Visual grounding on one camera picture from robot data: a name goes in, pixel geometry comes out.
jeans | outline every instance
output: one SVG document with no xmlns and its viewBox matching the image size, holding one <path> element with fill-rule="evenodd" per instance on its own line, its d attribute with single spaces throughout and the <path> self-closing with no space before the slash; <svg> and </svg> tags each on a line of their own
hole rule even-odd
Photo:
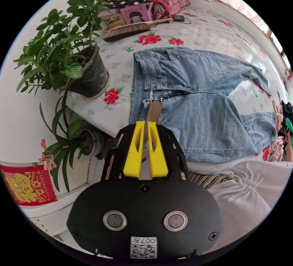
<svg viewBox="0 0 293 266">
<path fill-rule="evenodd" d="M 227 97 L 246 78 L 269 95 L 262 71 L 241 60 L 183 47 L 134 53 L 130 124 L 146 120 L 148 99 L 162 101 L 158 124 L 189 162 L 223 163 L 257 154 L 276 138 L 275 113 L 239 115 Z"/>
</svg>

black flower pot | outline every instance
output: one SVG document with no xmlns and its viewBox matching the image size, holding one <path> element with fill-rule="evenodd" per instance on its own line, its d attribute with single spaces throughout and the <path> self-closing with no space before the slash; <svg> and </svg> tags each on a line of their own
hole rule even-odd
<svg viewBox="0 0 293 266">
<path fill-rule="evenodd" d="M 98 97 L 109 85 L 109 73 L 100 57 L 98 46 L 83 70 L 83 76 L 76 80 L 70 79 L 65 89 L 81 94 L 86 98 Z"/>
</svg>

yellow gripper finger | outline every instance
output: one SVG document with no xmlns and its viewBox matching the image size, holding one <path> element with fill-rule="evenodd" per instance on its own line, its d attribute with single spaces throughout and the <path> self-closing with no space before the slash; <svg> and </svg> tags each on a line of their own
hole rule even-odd
<svg viewBox="0 0 293 266">
<path fill-rule="evenodd" d="M 143 155 L 143 131 L 145 121 L 136 122 L 134 133 L 131 139 L 127 158 L 123 168 L 123 174 L 130 178 L 140 178 L 141 161 Z"/>
<path fill-rule="evenodd" d="M 149 157 L 150 157 L 150 177 L 164 178 L 168 175 L 162 144 L 155 122 L 147 122 Z"/>
</svg>

brush bristles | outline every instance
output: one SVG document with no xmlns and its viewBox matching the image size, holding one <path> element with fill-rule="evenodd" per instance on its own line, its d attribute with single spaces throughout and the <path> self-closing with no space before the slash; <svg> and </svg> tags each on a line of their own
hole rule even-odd
<svg viewBox="0 0 293 266">
<path fill-rule="evenodd" d="M 130 24 L 111 29 L 104 36 L 104 41 L 112 42 L 125 37 L 136 35 L 150 30 L 151 25 L 147 23 Z"/>
</svg>

qr code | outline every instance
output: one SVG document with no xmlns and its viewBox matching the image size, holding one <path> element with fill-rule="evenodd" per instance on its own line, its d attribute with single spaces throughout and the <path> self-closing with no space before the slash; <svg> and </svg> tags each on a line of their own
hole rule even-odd
<svg viewBox="0 0 293 266">
<path fill-rule="evenodd" d="M 131 258 L 136 259 L 155 259 L 156 258 L 156 245 L 132 245 Z"/>
</svg>

